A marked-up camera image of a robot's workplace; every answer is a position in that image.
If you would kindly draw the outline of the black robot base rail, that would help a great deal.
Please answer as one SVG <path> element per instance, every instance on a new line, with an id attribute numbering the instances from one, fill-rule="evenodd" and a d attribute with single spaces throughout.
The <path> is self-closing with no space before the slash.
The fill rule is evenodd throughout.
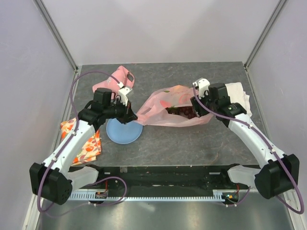
<path id="1" fill-rule="evenodd" d="M 87 182 L 83 188 L 115 190 L 123 179 L 128 188 L 180 187 L 201 190 L 247 189 L 246 185 L 233 183 L 226 175 L 229 166 L 88 166 L 98 170 L 96 182 Z"/>

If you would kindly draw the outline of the fake purple grapes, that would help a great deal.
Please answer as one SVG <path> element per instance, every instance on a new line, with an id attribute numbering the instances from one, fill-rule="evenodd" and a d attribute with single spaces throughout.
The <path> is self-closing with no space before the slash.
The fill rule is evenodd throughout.
<path id="1" fill-rule="evenodd" d="M 187 119 L 195 118 L 197 115 L 192 106 L 183 106 L 183 107 L 169 107 L 166 108 L 167 112 L 172 115 L 179 115 Z"/>

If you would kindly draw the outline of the pink plastic bag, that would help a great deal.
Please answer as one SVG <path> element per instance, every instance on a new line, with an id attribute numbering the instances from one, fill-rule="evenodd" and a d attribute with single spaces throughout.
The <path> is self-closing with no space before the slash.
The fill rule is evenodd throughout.
<path id="1" fill-rule="evenodd" d="M 191 127 L 207 124 L 212 114 L 188 119 L 181 115 L 170 114 L 167 108 L 190 107 L 193 89 L 176 85 L 153 92 L 137 112 L 137 122 L 143 126 Z"/>

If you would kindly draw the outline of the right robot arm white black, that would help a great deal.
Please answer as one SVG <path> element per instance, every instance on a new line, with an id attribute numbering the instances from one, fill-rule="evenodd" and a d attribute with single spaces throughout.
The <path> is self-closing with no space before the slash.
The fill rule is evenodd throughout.
<path id="1" fill-rule="evenodd" d="M 193 83 L 191 103 L 199 117 L 213 114 L 235 133 L 256 158 L 259 168 L 233 165 L 220 176 L 224 188 L 235 184 L 254 187 L 266 199 L 297 188 L 299 159 L 286 155 L 252 122 L 240 103 L 231 102 L 226 85 L 210 84 L 206 79 Z"/>

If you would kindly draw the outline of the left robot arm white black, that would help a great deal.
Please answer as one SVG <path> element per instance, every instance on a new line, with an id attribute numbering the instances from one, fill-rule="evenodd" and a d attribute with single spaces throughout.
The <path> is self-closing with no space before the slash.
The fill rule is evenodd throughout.
<path id="1" fill-rule="evenodd" d="M 108 119 L 117 119 L 122 124 L 137 120 L 128 99 L 132 93 L 129 87 L 118 91 L 118 97 L 112 91 L 98 88 L 93 99 L 78 113 L 72 130 L 60 145 L 41 164 L 34 163 L 30 169 L 32 191 L 37 198 L 44 198 L 58 205 L 64 204 L 71 193 L 86 185 L 101 188 L 105 176 L 93 166 L 85 166 L 70 172 L 74 158 L 81 148 Z"/>

